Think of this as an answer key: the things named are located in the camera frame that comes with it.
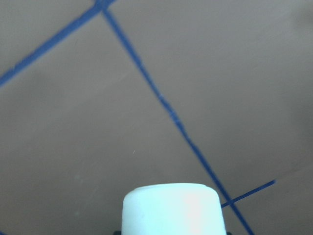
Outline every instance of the white cylinder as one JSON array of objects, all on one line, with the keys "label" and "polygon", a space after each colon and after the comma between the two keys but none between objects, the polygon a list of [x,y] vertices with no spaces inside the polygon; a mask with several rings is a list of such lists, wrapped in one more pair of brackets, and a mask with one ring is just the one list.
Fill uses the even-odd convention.
[{"label": "white cylinder", "polygon": [[136,188],[124,198],[122,235],[226,235],[218,194],[201,184]]}]

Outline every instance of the gray floor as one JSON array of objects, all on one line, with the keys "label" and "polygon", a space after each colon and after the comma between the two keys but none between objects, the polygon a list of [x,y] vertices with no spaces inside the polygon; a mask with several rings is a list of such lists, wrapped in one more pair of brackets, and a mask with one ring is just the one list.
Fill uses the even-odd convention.
[{"label": "gray floor", "polygon": [[[92,4],[0,1],[0,73]],[[311,234],[313,1],[110,9],[231,197],[277,180],[237,203],[253,231]],[[7,235],[112,234],[128,191],[172,182],[216,188],[101,15],[0,88]]]}]

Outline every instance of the gray surface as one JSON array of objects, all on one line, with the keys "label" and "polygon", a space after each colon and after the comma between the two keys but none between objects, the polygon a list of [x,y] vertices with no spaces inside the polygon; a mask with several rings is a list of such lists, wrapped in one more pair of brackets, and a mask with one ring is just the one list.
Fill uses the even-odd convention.
[{"label": "gray surface", "polygon": [[[0,71],[89,6],[1,1]],[[313,1],[111,10],[230,195],[277,179],[238,203],[256,234],[311,234]],[[100,15],[2,87],[0,113],[7,235],[111,234],[135,187],[214,188]],[[229,208],[224,217],[246,234]]]}]

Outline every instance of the blue grid line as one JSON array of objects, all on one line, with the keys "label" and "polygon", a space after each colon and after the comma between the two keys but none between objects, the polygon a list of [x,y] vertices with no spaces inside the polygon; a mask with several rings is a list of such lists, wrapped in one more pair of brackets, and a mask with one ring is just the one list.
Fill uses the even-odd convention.
[{"label": "blue grid line", "polygon": [[22,70],[31,65],[34,61],[39,59],[41,56],[46,54],[50,49],[54,48],[58,43],[60,43],[63,39],[69,36],[72,32],[79,29],[89,20],[91,20],[94,16],[96,16],[100,12],[101,8],[99,7],[98,2],[83,13],[79,18],[73,20],[63,29],[61,29],[57,34],[52,36],[50,39],[45,41],[41,46],[35,49],[31,54],[26,56],[20,62],[18,62],[13,68],[9,69],[0,77],[0,87],[3,86],[6,82],[11,80],[15,75],[20,73]]},{"label": "blue grid line", "polygon": [[[254,194],[254,193],[256,193],[256,192],[258,192],[258,191],[261,191],[261,190],[263,190],[263,189],[265,189],[265,188],[267,188],[267,187],[269,187],[269,186],[272,186],[272,185],[275,184],[275,183],[276,183],[276,180],[272,180],[272,181],[270,181],[270,182],[268,182],[268,183],[266,183],[266,184],[263,184],[263,185],[261,185],[261,186],[255,188],[255,189],[249,191],[249,192],[246,192],[245,194],[243,194],[243,195],[241,195],[241,196],[239,196],[239,197],[236,197],[236,198],[232,199],[232,202],[233,202],[233,203],[238,202],[239,200],[242,200],[242,199],[244,199],[244,198],[246,198],[246,197],[248,197],[248,196],[250,196],[250,195],[252,195],[252,194]],[[224,208],[224,207],[226,207],[226,206],[229,206],[229,202],[225,202],[225,203],[223,203],[223,204],[221,205],[222,208]]]},{"label": "blue grid line", "polygon": [[126,34],[123,32],[122,28],[117,23],[113,14],[107,8],[103,8],[102,12],[103,12],[105,18],[107,19],[109,25],[111,26],[113,31],[116,33],[116,35],[119,38],[122,45],[124,46],[125,50],[128,52],[129,56],[131,57],[131,59],[133,60],[135,65],[137,66],[141,75],[144,77],[144,79],[146,80],[146,82],[148,83],[151,90],[154,92],[154,94],[156,95],[156,97],[158,98],[158,100],[160,101],[162,106],[164,107],[164,109],[169,113],[172,121],[174,122],[174,124],[176,125],[178,130],[180,131],[181,135],[184,137],[184,139],[186,140],[186,142],[188,143],[190,148],[193,150],[193,152],[195,153],[195,155],[197,156],[199,161],[202,163],[203,167],[205,168],[206,172],[209,174],[209,176],[211,177],[211,179],[213,180],[215,185],[221,191],[224,198],[227,200],[230,207],[233,209],[233,211],[237,215],[238,219],[240,220],[240,222],[242,223],[242,225],[244,226],[244,228],[246,229],[248,234],[254,235],[254,232],[252,231],[252,229],[250,228],[250,226],[246,222],[245,218],[243,217],[243,215],[241,214],[239,209],[235,206],[235,204],[231,200],[228,192],[226,191],[225,187],[222,185],[221,181],[219,180],[219,178],[217,177],[217,175],[215,174],[215,172],[213,171],[213,169],[209,165],[208,161],[205,159],[204,155],[201,153],[199,148],[193,143],[193,141],[189,137],[189,135],[188,135],[187,131],[185,130],[182,122],[180,121],[180,118],[176,114],[176,111],[172,108],[170,103],[166,100],[164,95],[157,88],[156,84],[154,83],[154,81],[150,77],[150,74],[148,73],[148,71],[146,70],[142,61],[140,60],[139,55],[136,53],[133,45],[130,43],[128,37],[126,36]]}]

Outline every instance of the blue tape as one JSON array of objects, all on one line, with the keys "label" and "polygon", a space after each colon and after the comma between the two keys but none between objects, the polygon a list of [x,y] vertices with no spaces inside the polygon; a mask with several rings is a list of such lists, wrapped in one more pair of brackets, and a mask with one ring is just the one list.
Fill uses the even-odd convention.
[{"label": "blue tape", "polygon": [[212,168],[209,165],[208,161],[205,159],[205,157],[203,156],[201,151],[198,149],[198,147],[193,143],[191,138],[188,136],[188,134],[187,134],[187,132],[186,132],[182,122],[180,121],[180,118],[176,114],[175,110],[172,108],[170,103],[166,100],[164,95],[158,90],[157,86],[155,85],[154,81],[152,80],[152,78],[150,77],[148,71],[146,70],[146,68],[144,67],[142,61],[140,60],[139,55],[136,53],[134,47],[130,43],[130,41],[127,38],[126,34],[123,32],[121,27],[118,25],[118,23],[117,23],[116,19],[114,18],[113,14],[107,8],[103,8],[102,12],[103,12],[105,18],[107,19],[108,23],[112,27],[113,31],[116,33],[116,35],[119,38],[120,42],[124,46],[125,50],[129,53],[131,59],[133,60],[133,62],[137,66],[138,70],[141,72],[142,76],[144,77],[144,79],[146,80],[148,85],[150,86],[151,90],[154,92],[154,94],[156,95],[156,97],[158,98],[160,103],[163,105],[165,110],[169,113],[169,115],[170,115],[171,119],[173,120],[174,124],[176,125],[176,127],[178,128],[178,130],[180,131],[180,133],[182,134],[182,136],[186,140],[186,142],[189,144],[190,148],[193,150],[193,152],[195,153],[195,155],[197,156],[199,161],[202,163],[202,165],[205,168],[206,172],[212,178],[213,182],[219,188],[219,190],[221,191],[221,193],[223,194],[223,196],[225,197],[227,202],[229,202],[229,205],[231,206],[231,208],[233,209],[233,211],[237,215],[238,219],[240,220],[240,222],[242,223],[242,225],[244,226],[244,228],[246,229],[248,234],[254,235],[252,229],[250,228],[250,226],[248,225],[248,223],[246,222],[246,220],[244,219],[244,217],[242,216],[242,214],[240,213],[238,208],[232,202],[229,194],[227,193],[226,189],[224,188],[224,186],[220,182],[220,180],[217,177],[217,175],[215,174],[215,172],[212,170]]},{"label": "blue tape", "polygon": [[95,4],[99,6],[100,11],[105,8],[107,9],[116,0],[96,0]]},{"label": "blue tape", "polygon": [[6,82],[24,70],[26,67],[31,65],[38,58],[47,53],[50,49],[55,47],[58,43],[60,43],[63,39],[65,39],[68,35],[70,35],[75,30],[79,29],[89,20],[91,20],[94,16],[96,16],[101,10],[99,3],[96,4],[87,10],[84,14],[82,14],[79,18],[73,20],[69,23],[65,28],[60,30],[57,34],[52,36],[46,42],[44,42],[41,46],[35,49],[31,54],[26,56],[20,62],[18,62],[13,68],[9,69],[0,77],[0,87],[3,86]]},{"label": "blue tape", "polygon": [[[238,202],[239,200],[244,199],[244,198],[246,198],[246,197],[250,196],[251,194],[254,194],[254,193],[258,192],[258,191],[261,191],[261,190],[263,190],[263,189],[265,189],[265,188],[267,188],[267,187],[269,187],[269,186],[271,186],[271,185],[273,185],[275,183],[276,183],[276,180],[272,180],[272,181],[270,181],[270,182],[268,182],[266,184],[263,184],[262,186],[259,186],[259,187],[255,188],[255,189],[253,189],[253,190],[251,190],[251,191],[249,191],[249,192],[247,192],[247,193],[245,193],[245,194],[243,194],[243,195],[241,195],[239,197],[236,197],[236,198],[232,199],[231,201],[233,203]],[[229,205],[229,202],[225,202],[225,203],[223,203],[221,205],[221,207],[224,208],[224,207],[226,207],[228,205]]]}]

